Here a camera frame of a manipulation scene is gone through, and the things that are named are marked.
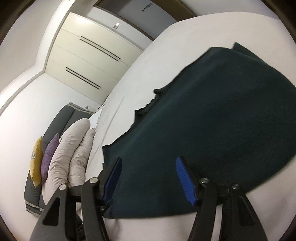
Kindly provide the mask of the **dark green knit garment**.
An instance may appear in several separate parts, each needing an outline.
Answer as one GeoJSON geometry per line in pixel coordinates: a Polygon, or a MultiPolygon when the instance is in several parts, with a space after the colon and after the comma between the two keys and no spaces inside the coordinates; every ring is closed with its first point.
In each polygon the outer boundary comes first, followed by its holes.
{"type": "Polygon", "coordinates": [[[250,191],[295,155],[295,86],[240,44],[210,48],[135,112],[130,129],[103,150],[123,169],[106,218],[193,213],[176,171],[250,191]]]}

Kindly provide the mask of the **large beige pillow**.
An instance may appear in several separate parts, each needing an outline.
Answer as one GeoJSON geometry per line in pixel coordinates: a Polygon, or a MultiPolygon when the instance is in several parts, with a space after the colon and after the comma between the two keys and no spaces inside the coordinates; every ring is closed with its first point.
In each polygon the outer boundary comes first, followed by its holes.
{"type": "Polygon", "coordinates": [[[89,129],[90,121],[82,118],[70,125],[62,134],[49,165],[48,178],[42,187],[45,204],[49,202],[60,185],[68,183],[71,159],[89,129]]]}

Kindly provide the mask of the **white bed sheet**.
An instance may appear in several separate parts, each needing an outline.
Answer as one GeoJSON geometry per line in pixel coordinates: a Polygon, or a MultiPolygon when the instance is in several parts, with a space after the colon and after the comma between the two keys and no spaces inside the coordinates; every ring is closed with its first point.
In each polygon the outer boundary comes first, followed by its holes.
{"type": "MultiPolygon", "coordinates": [[[[125,73],[107,98],[97,122],[86,180],[102,170],[102,146],[111,144],[134,122],[135,110],[155,96],[210,47],[243,45],[295,85],[295,42],[267,16],[232,12],[191,18],[168,27],[125,73]]],[[[295,158],[275,177],[247,195],[268,240],[279,240],[295,216],[295,158]]],[[[145,219],[104,219],[111,240],[186,240],[195,213],[145,219]]]]}

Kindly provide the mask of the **yellow cushion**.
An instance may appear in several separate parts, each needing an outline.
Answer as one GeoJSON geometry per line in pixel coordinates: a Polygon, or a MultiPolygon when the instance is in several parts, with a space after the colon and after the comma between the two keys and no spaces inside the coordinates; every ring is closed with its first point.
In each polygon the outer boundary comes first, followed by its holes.
{"type": "Polygon", "coordinates": [[[35,188],[41,184],[41,163],[43,159],[43,138],[39,137],[34,145],[30,161],[30,179],[35,188]]]}

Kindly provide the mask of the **purple cushion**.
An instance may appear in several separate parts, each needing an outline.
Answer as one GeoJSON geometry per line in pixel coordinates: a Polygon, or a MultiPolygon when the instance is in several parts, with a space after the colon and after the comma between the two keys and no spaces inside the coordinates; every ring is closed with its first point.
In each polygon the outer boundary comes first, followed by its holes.
{"type": "Polygon", "coordinates": [[[51,163],[53,154],[55,153],[59,145],[59,134],[57,133],[49,142],[45,149],[42,163],[41,163],[41,183],[44,184],[48,178],[49,165],[51,163]]]}

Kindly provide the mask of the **white pillow at headboard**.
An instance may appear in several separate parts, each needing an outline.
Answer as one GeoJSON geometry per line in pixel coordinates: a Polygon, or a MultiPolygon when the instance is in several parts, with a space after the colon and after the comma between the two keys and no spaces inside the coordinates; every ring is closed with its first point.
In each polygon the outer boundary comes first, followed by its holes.
{"type": "Polygon", "coordinates": [[[94,113],[90,118],[89,118],[89,121],[90,121],[90,128],[96,128],[97,126],[97,122],[101,116],[101,113],[102,113],[102,108],[99,109],[96,113],[94,113]]]}

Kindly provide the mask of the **grey door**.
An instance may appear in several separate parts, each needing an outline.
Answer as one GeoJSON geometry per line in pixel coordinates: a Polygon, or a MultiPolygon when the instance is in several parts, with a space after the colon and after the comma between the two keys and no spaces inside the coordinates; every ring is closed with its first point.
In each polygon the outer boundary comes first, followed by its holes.
{"type": "Polygon", "coordinates": [[[94,6],[124,20],[152,40],[170,25],[196,16],[175,0],[97,1],[94,6]]]}

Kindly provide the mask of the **wall light switch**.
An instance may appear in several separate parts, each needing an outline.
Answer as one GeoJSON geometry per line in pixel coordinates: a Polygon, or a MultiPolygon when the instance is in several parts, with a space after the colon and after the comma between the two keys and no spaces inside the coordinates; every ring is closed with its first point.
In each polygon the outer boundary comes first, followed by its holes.
{"type": "Polygon", "coordinates": [[[116,23],[112,28],[116,30],[119,26],[120,26],[120,23],[116,23]]]}

